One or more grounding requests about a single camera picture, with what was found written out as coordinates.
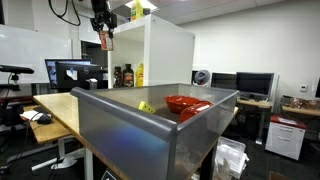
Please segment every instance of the stainless steel container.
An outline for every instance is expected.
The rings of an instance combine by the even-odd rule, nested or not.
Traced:
[[[79,99],[80,134],[130,179],[185,179],[232,120],[238,91],[184,84],[86,91]],[[187,95],[214,105],[179,123],[167,95]],[[155,114],[137,109],[147,102]]]

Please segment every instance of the yellow object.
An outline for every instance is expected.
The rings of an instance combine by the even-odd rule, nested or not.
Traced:
[[[143,64],[141,63],[136,71],[136,87],[143,86]]]
[[[151,114],[156,112],[148,103],[146,103],[144,101],[140,102],[138,109],[140,109],[141,111],[144,111],[144,112],[151,113]]]
[[[143,7],[140,3],[140,0],[134,0],[131,7],[131,21],[143,17]]]

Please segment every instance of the paper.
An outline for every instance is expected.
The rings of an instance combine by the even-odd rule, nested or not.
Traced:
[[[69,76],[69,77],[71,77],[73,80],[78,80],[78,76],[77,76],[77,71],[76,70],[73,70],[73,69],[71,69],[71,70],[67,70],[67,75]]]
[[[20,114],[20,116],[29,119],[31,121],[36,121],[38,120],[43,114],[38,113],[37,111],[31,110],[31,111],[26,111],[23,114]]]
[[[98,80],[96,80],[95,78],[91,78],[90,81],[91,82],[98,82]]]
[[[279,118],[279,121],[287,124],[297,125],[297,123],[294,120],[290,120],[290,119]]]

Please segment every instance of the ceiling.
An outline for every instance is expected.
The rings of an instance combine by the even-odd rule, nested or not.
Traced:
[[[124,6],[131,0],[110,0],[111,9],[114,13],[122,16],[130,16],[130,8]],[[285,0],[149,0],[159,9],[152,14],[165,19],[173,24],[220,16],[228,13],[256,8]],[[91,0],[83,0],[78,5],[92,9]]]

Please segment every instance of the black monitor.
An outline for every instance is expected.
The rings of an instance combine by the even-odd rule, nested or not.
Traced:
[[[56,62],[90,65],[90,59],[45,59],[51,89],[57,89]]]
[[[69,92],[74,87],[90,89],[89,79],[98,80],[97,88],[103,88],[103,70],[99,65],[82,65],[56,62],[57,89]]]
[[[194,76],[196,75],[197,72],[198,72],[198,71],[192,71],[191,85],[193,85],[194,83],[196,83],[196,82],[194,81]]]
[[[318,87],[316,91],[316,97],[320,98],[320,78],[319,78]]]
[[[237,75],[229,73],[212,73],[211,87],[237,89]]]
[[[273,73],[237,72],[237,89],[240,95],[256,97],[269,97]]]

